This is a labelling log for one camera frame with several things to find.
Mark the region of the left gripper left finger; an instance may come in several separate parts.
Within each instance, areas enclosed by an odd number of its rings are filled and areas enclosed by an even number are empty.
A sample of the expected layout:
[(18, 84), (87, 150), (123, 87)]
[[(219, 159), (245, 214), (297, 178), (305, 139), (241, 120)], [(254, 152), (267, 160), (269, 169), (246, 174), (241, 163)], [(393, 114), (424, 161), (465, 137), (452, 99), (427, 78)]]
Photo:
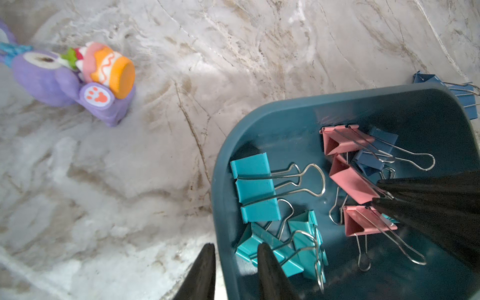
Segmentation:
[(213, 300), (216, 284), (215, 245), (202, 247), (174, 300)]

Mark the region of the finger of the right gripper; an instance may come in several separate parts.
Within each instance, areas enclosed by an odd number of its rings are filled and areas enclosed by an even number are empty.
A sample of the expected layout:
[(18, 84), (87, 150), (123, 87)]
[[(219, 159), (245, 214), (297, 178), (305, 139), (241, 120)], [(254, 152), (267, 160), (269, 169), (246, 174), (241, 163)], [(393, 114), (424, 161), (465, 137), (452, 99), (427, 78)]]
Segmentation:
[(480, 172), (440, 177), (382, 179), (377, 187), (405, 201), (467, 201), (480, 198)]
[(480, 199), (476, 196), (439, 199), (374, 198), (379, 212), (408, 225), (464, 263), (480, 270)]

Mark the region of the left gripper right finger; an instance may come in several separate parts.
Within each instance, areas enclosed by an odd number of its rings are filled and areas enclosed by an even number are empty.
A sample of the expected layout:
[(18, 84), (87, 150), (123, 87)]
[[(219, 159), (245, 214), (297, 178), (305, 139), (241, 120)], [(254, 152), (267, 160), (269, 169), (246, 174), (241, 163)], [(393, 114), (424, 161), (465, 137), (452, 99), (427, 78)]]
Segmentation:
[(265, 242), (257, 249), (259, 295), (261, 300), (299, 300), (276, 259), (272, 249)]

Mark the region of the blue binder clip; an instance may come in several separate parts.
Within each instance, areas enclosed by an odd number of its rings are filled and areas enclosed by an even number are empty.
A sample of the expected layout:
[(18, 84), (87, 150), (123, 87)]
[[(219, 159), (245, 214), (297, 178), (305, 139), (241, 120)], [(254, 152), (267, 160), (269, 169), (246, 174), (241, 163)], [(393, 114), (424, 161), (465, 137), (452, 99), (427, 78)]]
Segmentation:
[(446, 82), (440, 79), (435, 74), (425, 74), (421, 71), (416, 72), (412, 76), (412, 82), (416, 83), (437, 83), (447, 87), (453, 95), (457, 97), (462, 104), (466, 114), (470, 120), (479, 118), (478, 108), (480, 103), (477, 100), (480, 98), (480, 87), (472, 82), (453, 83)]
[(430, 171), (436, 165), (436, 159), (430, 153), (412, 152), (397, 146), (397, 134), (373, 127), (368, 135), (373, 137), (373, 142), (368, 142), (353, 159), (366, 176), (381, 172), (385, 167), (400, 162), (409, 163), (421, 171)]

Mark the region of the teal plastic storage box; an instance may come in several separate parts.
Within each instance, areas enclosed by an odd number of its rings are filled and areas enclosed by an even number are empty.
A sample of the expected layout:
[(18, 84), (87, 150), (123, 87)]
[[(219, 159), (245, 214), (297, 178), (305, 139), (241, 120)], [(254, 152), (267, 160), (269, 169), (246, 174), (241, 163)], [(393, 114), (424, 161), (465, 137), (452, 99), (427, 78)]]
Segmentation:
[[(397, 162), (366, 176), (353, 162), (359, 151), (342, 155), (347, 163), (377, 187), (380, 180), (425, 178), (480, 171), (480, 156), (470, 119), (447, 88), (435, 83), (409, 84), (344, 92), (261, 106), (243, 118), (224, 142), (216, 161), (211, 202), (217, 248), (227, 296), (231, 300), (260, 298), (258, 246), (267, 243), (304, 300), (477, 300), (480, 271), (464, 263), (412, 227), (380, 212), (397, 226), (402, 240), (425, 256), (427, 265), (412, 263), (387, 237), (368, 236), (371, 269), (360, 271), (355, 237), (347, 237), (343, 206), (356, 202), (330, 178), (333, 156), (326, 156), (320, 129), (358, 125), (367, 134), (376, 127), (398, 135), (396, 145), (436, 159), (430, 171)], [(326, 192), (286, 196), (279, 203), (282, 219), (244, 223), (230, 162), (266, 153), (272, 171), (296, 163), (301, 169), (318, 165), (326, 176)], [(303, 276), (288, 221), (313, 210), (324, 241), (328, 266), (324, 293)]]

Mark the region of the pink binder clip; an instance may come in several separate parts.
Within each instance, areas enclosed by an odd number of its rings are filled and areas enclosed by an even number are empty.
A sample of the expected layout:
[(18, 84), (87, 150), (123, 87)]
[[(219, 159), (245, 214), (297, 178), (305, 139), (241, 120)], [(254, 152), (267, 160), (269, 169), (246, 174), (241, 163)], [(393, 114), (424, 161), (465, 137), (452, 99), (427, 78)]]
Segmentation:
[(340, 154), (335, 154), (332, 158), (329, 177), (356, 202), (353, 206), (367, 206), (382, 196), (374, 184), (350, 166)]
[(358, 249), (357, 267), (362, 272), (371, 269), (371, 259), (368, 254), (368, 236), (382, 234), (392, 241), (412, 263), (426, 266), (423, 254), (408, 245), (395, 232), (398, 227), (379, 211), (371, 206), (343, 207), (345, 233), (347, 237), (355, 237)]
[(358, 125), (322, 127), (319, 131), (326, 156), (363, 150), (382, 163), (393, 163), (394, 158), (374, 145), (376, 138), (360, 131)]

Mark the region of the purple toy figure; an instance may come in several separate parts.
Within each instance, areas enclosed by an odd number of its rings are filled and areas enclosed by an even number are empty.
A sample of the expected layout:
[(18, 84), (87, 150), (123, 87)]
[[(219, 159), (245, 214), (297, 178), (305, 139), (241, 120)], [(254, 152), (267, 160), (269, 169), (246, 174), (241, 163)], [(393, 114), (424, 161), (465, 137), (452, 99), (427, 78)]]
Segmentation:
[(110, 127), (126, 116), (136, 93), (134, 63), (100, 42), (58, 54), (19, 44), (2, 22), (1, 63), (36, 100), (53, 107), (77, 103)]

